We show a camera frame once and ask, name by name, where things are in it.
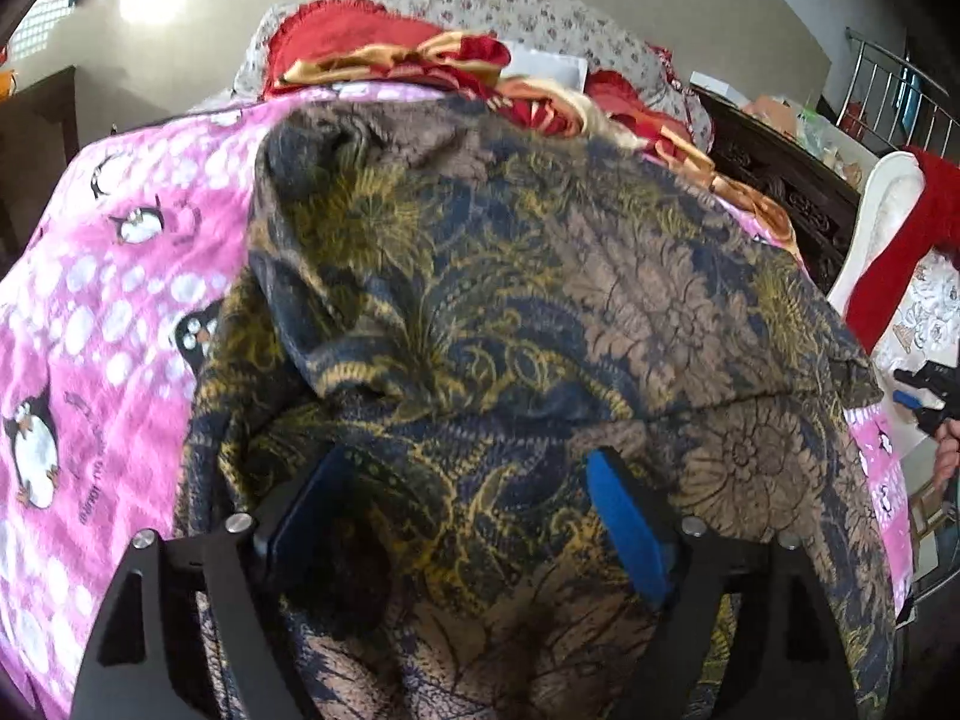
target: beige wall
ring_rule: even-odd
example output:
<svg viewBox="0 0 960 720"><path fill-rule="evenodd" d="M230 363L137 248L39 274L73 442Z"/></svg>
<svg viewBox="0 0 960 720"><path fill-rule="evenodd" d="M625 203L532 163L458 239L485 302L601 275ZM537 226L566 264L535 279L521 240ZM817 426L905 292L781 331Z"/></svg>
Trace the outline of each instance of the beige wall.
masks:
<svg viewBox="0 0 960 720"><path fill-rule="evenodd" d="M185 0L165 25L132 25L119 0L96 0L61 22L48 49L19 64L29 82L66 64L78 75L80 138L174 113L229 84L272 2ZM172 0L158 4L162 10ZM670 47L680 75L699 70L746 95L801 102L824 86L829 62L783 0L584 0L646 40Z"/></svg>

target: blue gripper pad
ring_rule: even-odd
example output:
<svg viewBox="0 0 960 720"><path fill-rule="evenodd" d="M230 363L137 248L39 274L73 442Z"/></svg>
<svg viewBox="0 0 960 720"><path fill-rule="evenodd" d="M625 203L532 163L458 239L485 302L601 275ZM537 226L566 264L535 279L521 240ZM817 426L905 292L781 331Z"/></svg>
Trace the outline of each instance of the blue gripper pad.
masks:
<svg viewBox="0 0 960 720"><path fill-rule="evenodd" d="M656 539L600 450L587 455L587 490L634 589L647 603L660 607L673 589L670 572L676 562L675 546Z"/></svg>

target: bed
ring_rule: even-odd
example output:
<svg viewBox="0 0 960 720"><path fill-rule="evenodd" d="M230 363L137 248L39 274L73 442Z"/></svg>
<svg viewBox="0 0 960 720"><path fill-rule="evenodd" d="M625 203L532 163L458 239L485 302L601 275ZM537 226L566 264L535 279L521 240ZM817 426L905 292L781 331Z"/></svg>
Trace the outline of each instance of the bed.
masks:
<svg viewBox="0 0 960 720"><path fill-rule="evenodd" d="M685 122L701 148L712 141L709 117L673 76L668 52L584 4L375 1L445 28L493 28L613 67L645 103ZM224 294L246 257L253 162L264 136L311 101L440 97L407 84L353 83L256 104L269 38L295 10L267 12L229 90L165 124L83 149L0 283L0 661L48 717L68 712L85 637L131 536L144 527L172 531L191 400ZM846 417L858 447L853 472L869 480L870 505L834 514L852 517L864 533L880 527L892 572L883 603L899 608L909 538L898 459L883 441L879 410ZM858 634L857 645L863 701L874 709L885 700L892 615L880 628Z"/></svg>

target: white pillow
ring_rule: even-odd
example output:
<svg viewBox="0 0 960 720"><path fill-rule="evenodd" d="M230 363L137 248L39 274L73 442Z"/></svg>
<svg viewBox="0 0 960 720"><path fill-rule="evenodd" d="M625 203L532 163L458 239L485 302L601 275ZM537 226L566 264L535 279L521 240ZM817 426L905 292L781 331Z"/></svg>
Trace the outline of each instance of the white pillow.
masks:
<svg viewBox="0 0 960 720"><path fill-rule="evenodd" d="M563 53L539 52L528 49L512 40L501 40L510 50L511 61L500 74L504 79L509 76L530 76L532 79L553 79L560 86L584 90L587 82L587 60L580 56Z"/></svg>

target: pink bed sheet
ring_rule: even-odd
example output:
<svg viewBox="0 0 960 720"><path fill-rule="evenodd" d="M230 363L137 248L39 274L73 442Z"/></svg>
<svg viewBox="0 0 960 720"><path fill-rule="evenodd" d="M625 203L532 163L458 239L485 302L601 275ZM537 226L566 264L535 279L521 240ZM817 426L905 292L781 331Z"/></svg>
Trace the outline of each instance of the pink bed sheet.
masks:
<svg viewBox="0 0 960 720"><path fill-rule="evenodd" d="M47 717L69 711L131 536L170 535L195 373L245 260L260 141L306 100L438 95L394 83L309 89L93 143L64 172L0 283L0 665ZM906 495L868 411L848 420L899 609L911 562Z"/></svg>

